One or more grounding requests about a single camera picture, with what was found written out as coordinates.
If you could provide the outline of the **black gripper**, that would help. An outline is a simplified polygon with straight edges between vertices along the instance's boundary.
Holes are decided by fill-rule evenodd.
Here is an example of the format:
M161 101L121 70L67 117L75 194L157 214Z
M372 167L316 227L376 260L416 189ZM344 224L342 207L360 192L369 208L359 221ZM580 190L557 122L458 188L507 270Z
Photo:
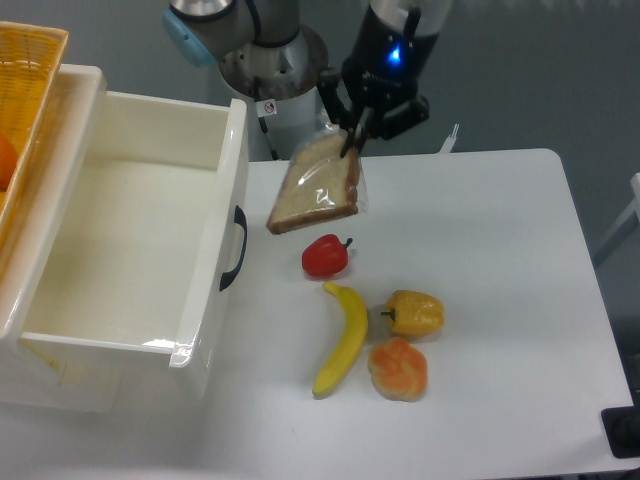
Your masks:
M316 83L329 120L346 132L340 157L362 153L369 139L392 139L429 118L418 77L430 55L430 34L420 32L427 6L371 4L350 55L326 67Z

